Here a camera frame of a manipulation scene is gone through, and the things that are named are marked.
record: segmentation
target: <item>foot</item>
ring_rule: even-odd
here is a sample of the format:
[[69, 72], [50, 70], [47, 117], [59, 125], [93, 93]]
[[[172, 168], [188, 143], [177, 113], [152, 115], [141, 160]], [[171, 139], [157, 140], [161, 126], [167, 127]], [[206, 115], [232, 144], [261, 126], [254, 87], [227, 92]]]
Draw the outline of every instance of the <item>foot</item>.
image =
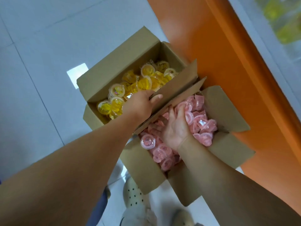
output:
[[132, 177], [127, 179], [123, 187], [123, 200], [126, 208], [135, 206], [138, 204], [143, 204], [150, 207], [149, 196], [144, 195]]
[[173, 217], [172, 226], [194, 226], [194, 221], [189, 212], [179, 210]]

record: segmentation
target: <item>person's left hand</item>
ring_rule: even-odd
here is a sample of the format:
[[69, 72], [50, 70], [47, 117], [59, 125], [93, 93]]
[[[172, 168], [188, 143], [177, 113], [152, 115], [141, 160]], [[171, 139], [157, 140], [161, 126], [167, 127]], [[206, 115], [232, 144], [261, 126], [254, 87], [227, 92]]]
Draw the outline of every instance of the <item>person's left hand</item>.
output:
[[154, 96], [149, 100], [149, 97], [154, 93], [152, 90], [142, 90], [133, 94], [122, 107], [122, 113], [134, 117], [137, 123], [141, 124], [147, 120], [154, 105], [163, 98], [162, 94]]

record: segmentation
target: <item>white tile floor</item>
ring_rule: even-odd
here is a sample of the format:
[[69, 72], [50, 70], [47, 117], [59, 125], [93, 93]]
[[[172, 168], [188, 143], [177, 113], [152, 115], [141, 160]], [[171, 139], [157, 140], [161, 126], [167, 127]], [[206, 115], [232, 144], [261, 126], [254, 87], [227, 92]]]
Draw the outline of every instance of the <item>white tile floor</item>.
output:
[[[0, 17], [0, 180], [90, 131], [67, 71], [91, 68], [142, 26], [167, 41], [147, 0], [0, 0]], [[119, 160], [98, 225], [119, 224], [125, 173]], [[159, 225], [182, 207], [168, 182], [151, 202]], [[203, 198], [188, 209], [218, 225]]]

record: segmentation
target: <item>person's right hand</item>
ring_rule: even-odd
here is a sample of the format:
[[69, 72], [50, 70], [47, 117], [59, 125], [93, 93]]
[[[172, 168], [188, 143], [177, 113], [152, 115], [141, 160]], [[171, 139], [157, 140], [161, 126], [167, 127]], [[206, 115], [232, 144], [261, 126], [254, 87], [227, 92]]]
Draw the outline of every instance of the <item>person's right hand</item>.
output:
[[185, 118], [185, 105], [179, 108], [178, 116], [176, 117], [172, 106], [169, 106], [169, 121], [160, 116], [160, 120], [163, 121], [164, 127], [156, 124], [150, 124], [153, 128], [152, 132], [158, 135], [163, 142], [174, 150], [178, 150], [181, 144], [186, 138], [191, 135], [189, 126]]

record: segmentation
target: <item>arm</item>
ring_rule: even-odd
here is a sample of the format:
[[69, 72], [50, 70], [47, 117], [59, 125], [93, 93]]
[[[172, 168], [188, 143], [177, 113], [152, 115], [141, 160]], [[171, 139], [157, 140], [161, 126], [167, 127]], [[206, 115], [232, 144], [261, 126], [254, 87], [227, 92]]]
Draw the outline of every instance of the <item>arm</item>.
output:
[[178, 117], [169, 108], [169, 122], [161, 119], [166, 127], [153, 125], [155, 133], [178, 150], [220, 225], [301, 225], [301, 217], [291, 207], [222, 162], [192, 136], [184, 107]]
[[85, 225], [136, 127], [162, 97], [140, 91], [123, 114], [0, 185], [1, 225]]

